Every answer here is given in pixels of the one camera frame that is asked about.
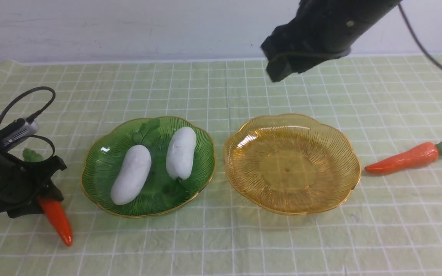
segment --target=yellow plate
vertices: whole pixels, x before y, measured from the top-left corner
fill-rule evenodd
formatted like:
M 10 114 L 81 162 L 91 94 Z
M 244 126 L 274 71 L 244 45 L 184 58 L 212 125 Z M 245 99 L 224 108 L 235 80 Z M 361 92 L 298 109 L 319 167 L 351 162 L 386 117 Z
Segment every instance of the yellow plate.
M 224 145 L 235 190 L 282 215 L 336 208 L 361 178 L 361 164 L 337 129 L 300 114 L 256 117 Z

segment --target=white radish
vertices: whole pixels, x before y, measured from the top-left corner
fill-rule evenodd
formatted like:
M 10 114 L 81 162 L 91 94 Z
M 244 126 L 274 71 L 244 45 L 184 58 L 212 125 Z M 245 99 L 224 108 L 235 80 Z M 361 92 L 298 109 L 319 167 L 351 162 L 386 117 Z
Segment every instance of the white radish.
M 173 134 L 167 152 L 167 173 L 172 179 L 190 177 L 196 143 L 195 132 L 190 127 L 180 128 Z
M 131 147 L 122 162 L 119 175 L 115 179 L 110 196 L 117 205 L 133 201 L 141 192 L 149 170 L 151 169 L 151 154 L 143 145 Z

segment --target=grid tablecloth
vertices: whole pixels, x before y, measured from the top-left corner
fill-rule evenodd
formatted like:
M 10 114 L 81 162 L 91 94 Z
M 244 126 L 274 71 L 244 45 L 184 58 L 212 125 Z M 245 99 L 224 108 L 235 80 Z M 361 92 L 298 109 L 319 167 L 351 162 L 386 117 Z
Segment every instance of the grid tablecloth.
M 57 91 L 38 119 L 68 169 L 53 180 L 74 230 L 61 243 L 42 215 L 0 215 L 0 276 L 442 276 L 442 159 L 386 177 L 363 176 L 339 208 L 286 217 L 257 208 L 224 175 L 228 136 L 252 117 L 296 112 L 340 129 L 363 165 L 442 140 L 442 72 L 421 56 L 329 61 L 273 84 L 264 61 L 0 64 L 0 112 L 36 86 Z M 7 115 L 29 115 L 35 93 Z M 175 115 L 214 138 L 212 182 L 180 210 L 118 218 L 79 188 L 88 148 L 121 122 Z M 23 146 L 44 154 L 39 141 Z

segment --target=carrot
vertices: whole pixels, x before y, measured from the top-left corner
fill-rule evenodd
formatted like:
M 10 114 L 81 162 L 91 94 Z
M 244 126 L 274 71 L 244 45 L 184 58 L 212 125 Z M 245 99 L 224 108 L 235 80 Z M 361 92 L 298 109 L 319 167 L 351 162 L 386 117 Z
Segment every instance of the carrot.
M 61 240 L 67 246 L 71 246 L 73 244 L 73 233 L 61 203 L 54 199 L 45 199 L 43 197 L 38 197 L 38 203 Z
M 404 169 L 427 166 L 440 156 L 442 156 L 442 141 L 436 145 L 432 142 L 426 142 L 406 152 L 368 165 L 364 169 L 372 174 L 390 174 Z

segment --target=plate rim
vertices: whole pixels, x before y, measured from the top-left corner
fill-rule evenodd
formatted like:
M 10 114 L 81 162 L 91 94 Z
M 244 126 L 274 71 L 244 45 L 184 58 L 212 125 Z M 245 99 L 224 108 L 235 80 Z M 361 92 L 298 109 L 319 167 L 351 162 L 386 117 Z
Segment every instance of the plate rim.
M 356 180 L 356 183 L 354 184 L 354 186 L 353 186 L 351 189 L 349 189 L 349 192 L 347 193 L 347 195 L 345 196 L 345 198 L 342 199 L 342 201 L 340 201 L 339 203 L 337 203 L 337 204 L 331 206 L 330 208 L 326 208 L 326 209 L 321 210 L 321 211 L 313 211 L 313 212 L 308 212 L 308 211 L 305 211 L 305 212 L 284 212 L 284 211 L 279 211 L 279 210 L 272 209 L 272 208 L 270 208 L 270 207 L 268 207 L 268 206 L 264 206 L 264 205 L 261 204 L 260 202 L 257 202 L 257 201 L 255 201 L 255 200 L 251 199 L 251 198 L 248 197 L 247 195 L 245 195 L 245 194 L 243 194 L 242 192 L 240 192 L 240 190 L 237 189 L 237 187 L 235 187 L 235 185 L 233 185 L 233 183 L 231 183 L 230 178 L 226 177 L 227 180 L 228 180 L 228 182 L 230 183 L 231 187 L 233 187 L 233 189 L 235 189 L 235 191 L 238 192 L 238 193 L 239 193 L 241 196 L 243 196 L 244 198 L 248 199 L 248 200 L 251 201 L 252 203 L 256 204 L 257 206 L 259 206 L 259 207 L 261 207 L 261 208 L 263 208 L 263 209 L 265 209 L 265 210 L 267 210 L 267 211 L 270 211 L 270 212 L 272 212 L 272 213 L 276 213 L 276 214 L 279 214 L 279 215 L 311 215 L 311 214 L 318 214 L 318 213 L 323 213 L 323 212 L 326 212 L 326 211 L 330 211 L 330 210 L 332 210 L 332 209 L 335 209 L 335 208 L 341 206 L 344 202 L 347 201 L 347 199 L 349 199 L 349 196 L 351 195 L 351 193 L 354 191 L 354 189 L 355 189 L 355 188 L 358 186 L 358 184 L 361 182 L 361 177 L 363 176 L 363 167 L 362 167 L 362 165 L 361 165 L 361 160 L 359 160 L 359 157 L 358 157 L 358 155 L 356 154 L 356 152 L 354 151 L 354 147 L 352 146 L 351 141 L 350 141 L 349 138 L 345 135 L 345 133 L 343 133 L 342 131 L 340 131 L 339 129 L 337 129 L 337 128 L 333 127 L 333 126 L 330 126 L 330 125 L 327 125 L 327 124 L 321 123 L 321 122 L 318 121 L 317 119 L 312 118 L 312 117 L 310 117 L 310 116 L 308 116 L 308 115 L 304 115 L 304 114 L 300 114 L 300 113 L 283 113 L 283 114 L 279 114 L 279 115 L 260 115 L 260 116 L 257 116 L 257 117 L 253 117 L 252 119 L 250 119 L 250 120 L 248 120 L 247 122 L 245 122 L 245 123 L 240 127 L 240 129 L 239 129 L 238 131 L 236 131 L 235 133 L 231 134 L 231 135 L 229 136 L 229 138 L 226 140 L 226 142 L 224 143 L 224 146 L 223 146 L 223 163 L 224 163 L 224 173 L 225 173 L 225 175 L 228 176 L 228 166 L 226 165 L 226 161 L 227 161 L 227 160 L 226 160 L 226 158 L 227 158 L 227 154 L 226 154 L 226 152 L 228 152 L 228 146 L 231 144 L 231 143 L 230 143 L 231 140 L 232 140 L 233 138 L 235 138 L 235 136 L 236 136 L 238 133 L 241 133 L 241 132 L 244 130 L 244 128 L 246 128 L 246 126 L 247 126 L 251 121 L 254 121 L 254 120 L 256 120 L 256 119 L 260 119 L 260 118 L 263 118 L 263 117 L 284 117 L 284 116 L 288 116 L 288 115 L 291 115 L 291 116 L 296 115 L 297 117 L 303 117 L 303 118 L 305 118 L 305 119 L 310 119 L 310 120 L 316 122 L 317 124 L 319 124 L 319 125 L 321 125 L 321 126 L 329 127 L 330 129 L 334 129 L 334 130 L 336 130 L 338 133 L 340 133 L 340 134 L 345 138 L 345 140 L 346 140 L 346 142 L 347 142 L 347 145 L 348 145 L 349 148 L 351 149 L 351 152 L 352 152 L 353 156 L 355 157 L 355 159 L 358 161 L 358 165 L 359 165 L 359 174 L 358 174 L 358 178 L 357 178 L 357 180 Z
M 106 209 L 105 207 L 103 207 L 100 203 L 98 203 L 95 199 L 93 199 L 93 198 L 92 198 L 92 197 L 86 192 L 86 189 L 84 188 L 84 184 L 83 184 L 83 175 L 84 175 L 84 171 L 85 171 L 85 169 L 86 169 L 86 161 L 88 160 L 88 155 L 90 154 L 91 149 L 96 145 L 96 143 L 98 143 L 98 142 L 99 142 L 100 140 L 102 140 L 103 138 L 105 138 L 105 137 L 111 135 L 114 131 L 116 131 L 119 127 L 123 126 L 124 124 L 130 123 L 130 122 L 133 122 L 133 121 L 137 121 L 137 120 L 142 120 L 142 119 L 148 119 L 148 120 L 151 120 L 151 119 L 155 119 L 155 118 L 176 118 L 176 119 L 180 119 L 180 120 L 185 121 L 185 122 L 187 122 L 188 124 L 190 124 L 191 127 L 193 127 L 193 128 L 197 128 L 197 129 L 199 129 L 200 131 L 203 131 L 205 134 L 207 134 L 207 136 L 209 137 L 209 140 L 211 140 L 211 143 L 212 143 L 212 145 L 213 145 L 213 158 L 214 158 L 214 167 L 213 167 L 213 171 L 212 171 L 211 175 L 209 176 L 209 179 L 206 181 L 206 183 L 205 183 L 204 185 L 202 185 L 202 187 L 200 187 L 200 189 L 199 189 L 194 195 L 192 195 L 192 196 L 191 196 L 189 199 L 187 199 L 185 202 L 183 202 L 183 203 L 180 204 L 179 206 L 176 206 L 176 207 L 174 207 L 174 208 L 171 208 L 171 209 L 166 210 L 166 211 L 163 211 L 163 212 L 153 213 L 153 214 L 148 214 L 148 215 L 121 215 L 121 214 L 117 214 L 117 213 L 114 213 L 114 212 L 112 212 L 112 211 L 107 210 L 107 209 Z M 200 127 L 194 125 L 194 124 L 192 124 L 192 123 L 189 122 L 188 120 L 183 119 L 182 117 L 165 115 L 165 116 L 159 116 L 159 117 L 140 117 L 140 118 L 131 119 L 131 120 L 128 120 L 128 121 L 125 121 L 125 122 L 119 124 L 118 126 L 116 126 L 116 127 L 115 127 L 112 131 L 110 131 L 109 133 L 107 133 L 107 134 L 105 134 L 105 135 L 100 136 L 99 138 L 97 138 L 97 140 L 95 140 L 95 141 L 92 143 L 92 145 L 88 148 L 88 150 L 87 150 L 87 152 L 86 152 L 86 157 L 85 157 L 85 159 L 84 159 L 84 161 L 83 161 L 83 170 L 82 170 L 82 172 L 81 172 L 81 178 L 79 179 L 79 185 L 80 185 L 81 190 L 83 191 L 84 195 L 85 195 L 85 196 L 86 196 L 91 202 L 95 203 L 100 209 L 102 209 L 103 211 L 105 211 L 106 213 L 109 213 L 109 214 L 111 214 L 111 215 L 116 215 L 116 216 L 121 217 L 121 218 L 129 218 L 129 219 L 133 219 L 133 218 L 134 218 L 134 219 L 135 219 L 135 218 L 136 218 L 136 219 L 140 219 L 140 218 L 156 217 L 156 216 L 158 216 L 158 215 L 165 215 L 165 214 L 168 214 L 168 213 L 174 212 L 174 211 L 176 211 L 176 210 L 178 210 L 178 209 L 184 207 L 187 203 L 191 202 L 193 199 L 195 199 L 195 198 L 198 196 L 198 194 L 200 194 L 200 192 L 202 192 L 202 190 L 204 190 L 204 188 L 207 186 L 207 184 L 209 184 L 209 183 L 211 182 L 211 180 L 212 180 L 213 177 L 214 177 L 214 173 L 216 172 L 216 168 L 217 168 L 216 147 L 215 147 L 214 145 L 215 145 L 215 144 L 214 144 L 214 140 L 213 140 L 213 138 L 211 137 L 211 135 L 210 135 L 207 131 L 205 131 L 204 129 L 202 129 L 202 128 L 200 128 Z

